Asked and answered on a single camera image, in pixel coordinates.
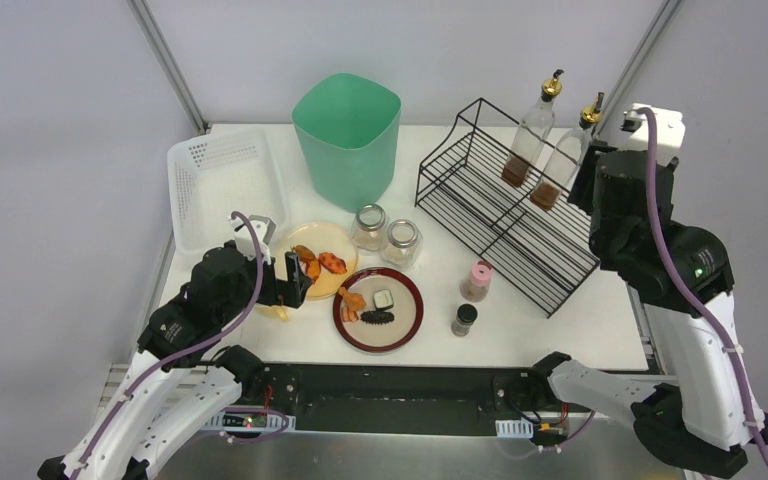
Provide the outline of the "glass jar with grains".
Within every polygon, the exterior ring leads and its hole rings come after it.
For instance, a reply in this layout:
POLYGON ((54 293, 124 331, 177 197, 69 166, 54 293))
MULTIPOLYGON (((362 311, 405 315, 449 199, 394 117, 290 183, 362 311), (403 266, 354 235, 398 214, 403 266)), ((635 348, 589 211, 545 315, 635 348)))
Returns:
POLYGON ((399 268, 411 267, 416 261, 422 239, 422 234, 414 222, 408 219, 394 220, 386 232, 386 241, 381 250, 382 258, 399 268))

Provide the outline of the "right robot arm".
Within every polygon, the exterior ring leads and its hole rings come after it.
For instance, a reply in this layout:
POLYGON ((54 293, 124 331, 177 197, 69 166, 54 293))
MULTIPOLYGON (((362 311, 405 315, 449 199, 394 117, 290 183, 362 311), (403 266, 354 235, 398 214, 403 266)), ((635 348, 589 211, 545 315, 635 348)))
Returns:
POLYGON ((670 159, 655 174, 656 217, 647 211, 643 151, 597 144, 587 151, 569 202, 590 218, 589 247, 605 271, 634 290, 669 359, 676 383, 647 385, 555 352, 529 372, 545 403, 566 402, 630 428, 661 462, 730 479, 745 446, 768 446, 768 413, 747 414, 731 357, 734 276, 711 232, 672 219, 670 159))

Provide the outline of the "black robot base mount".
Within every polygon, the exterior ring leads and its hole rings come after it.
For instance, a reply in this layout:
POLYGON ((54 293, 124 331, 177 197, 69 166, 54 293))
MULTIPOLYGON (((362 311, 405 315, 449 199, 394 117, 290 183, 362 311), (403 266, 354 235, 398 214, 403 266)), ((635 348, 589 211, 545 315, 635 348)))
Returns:
POLYGON ((448 436, 493 436, 498 420, 562 411, 526 368, 268 363, 237 403, 292 416, 300 431, 448 436))

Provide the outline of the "gold spout oil bottle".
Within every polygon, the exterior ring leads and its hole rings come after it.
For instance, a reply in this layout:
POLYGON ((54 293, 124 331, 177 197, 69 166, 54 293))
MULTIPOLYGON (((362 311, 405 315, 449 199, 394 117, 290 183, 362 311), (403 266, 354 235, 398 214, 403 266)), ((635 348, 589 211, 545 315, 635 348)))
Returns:
POLYGON ((546 79, 536 103, 519 122, 501 178, 514 188, 521 187, 536 168, 544 141, 555 123, 555 98, 561 93, 563 69, 546 79))

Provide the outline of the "glass jar with rice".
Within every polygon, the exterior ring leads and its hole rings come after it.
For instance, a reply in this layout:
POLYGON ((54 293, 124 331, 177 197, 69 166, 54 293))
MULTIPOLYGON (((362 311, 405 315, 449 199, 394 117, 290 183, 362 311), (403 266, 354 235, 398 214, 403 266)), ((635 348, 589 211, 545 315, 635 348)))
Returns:
POLYGON ((386 241, 387 226, 388 217, 380 205, 364 205, 355 214, 351 226, 352 241, 361 250, 379 251, 386 241))

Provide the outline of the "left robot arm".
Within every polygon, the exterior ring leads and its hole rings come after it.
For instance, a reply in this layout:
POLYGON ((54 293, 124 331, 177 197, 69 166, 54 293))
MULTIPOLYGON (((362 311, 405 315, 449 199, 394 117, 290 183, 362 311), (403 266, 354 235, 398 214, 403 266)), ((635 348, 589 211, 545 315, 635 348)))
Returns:
POLYGON ((235 241, 207 251, 189 280, 151 315, 125 379, 104 416, 65 455, 45 460, 40 479, 153 479, 211 417, 232 405, 261 369, 249 350, 232 346, 194 391, 171 409, 163 405, 223 333, 255 305, 300 307, 312 284, 294 252, 284 278, 265 247, 238 251, 235 241))

